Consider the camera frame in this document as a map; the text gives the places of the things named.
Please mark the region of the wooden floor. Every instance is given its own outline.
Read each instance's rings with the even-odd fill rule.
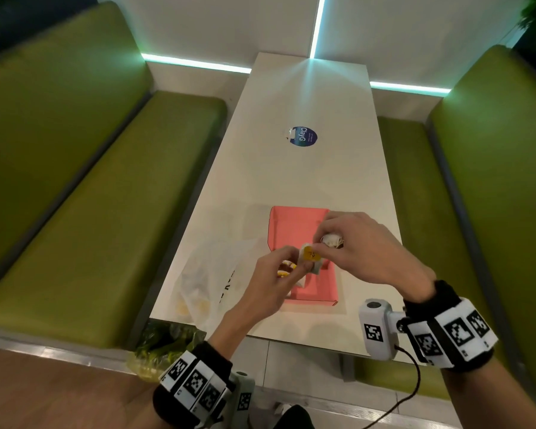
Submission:
[[[0,349],[0,429],[169,427],[154,384],[133,375]]]

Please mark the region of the table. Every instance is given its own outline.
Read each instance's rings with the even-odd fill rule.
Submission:
[[[291,144],[286,136],[296,126],[317,140]],[[300,188],[302,180],[308,187]],[[172,289],[196,246],[212,237],[266,238],[275,205],[362,210],[400,238],[365,66],[258,54],[151,317],[175,321]],[[358,307],[374,297],[401,310],[403,300],[392,287],[339,268],[336,279],[335,306],[285,304],[249,336],[369,355]],[[411,350],[406,337],[401,344]]]

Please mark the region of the green bench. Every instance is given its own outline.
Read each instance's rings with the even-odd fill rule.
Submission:
[[[124,346],[226,123],[151,87],[114,3],[0,55],[0,328]]]
[[[403,244],[471,299],[495,331],[504,327],[477,280],[428,129],[378,121]],[[433,109],[430,122],[536,386],[536,74],[495,46]],[[496,354],[507,364],[517,356],[507,359],[502,339]],[[369,359],[357,360],[356,378],[407,392],[416,382],[412,365]],[[448,398],[438,370],[422,368],[422,379],[420,394]]]

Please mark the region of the pink cardboard box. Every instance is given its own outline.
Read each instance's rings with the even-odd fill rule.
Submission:
[[[310,243],[329,209],[274,206],[268,224],[268,247],[271,251],[285,245],[301,247]],[[336,305],[338,290],[334,264],[324,260],[319,275],[308,274],[306,287],[294,287],[286,302],[294,304]]]

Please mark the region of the horizontal light strip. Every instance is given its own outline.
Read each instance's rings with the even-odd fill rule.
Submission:
[[[178,59],[176,57],[165,57],[164,55],[141,54],[148,62],[177,64],[179,66],[201,67],[203,69],[214,69],[216,71],[240,72],[249,74],[252,70],[249,67],[232,66],[230,64],[197,62],[196,60]]]
[[[314,35],[311,39],[310,58],[315,57],[315,49],[318,47],[318,37],[320,36],[320,26],[322,25],[323,5],[326,0],[320,0],[318,3],[318,12],[315,15]]]
[[[408,93],[418,93],[421,95],[432,95],[432,96],[444,97],[444,96],[447,96],[450,92],[449,88],[408,86],[405,84],[381,83],[378,81],[370,81],[369,84],[372,86],[372,88],[380,88],[382,90],[405,91]]]

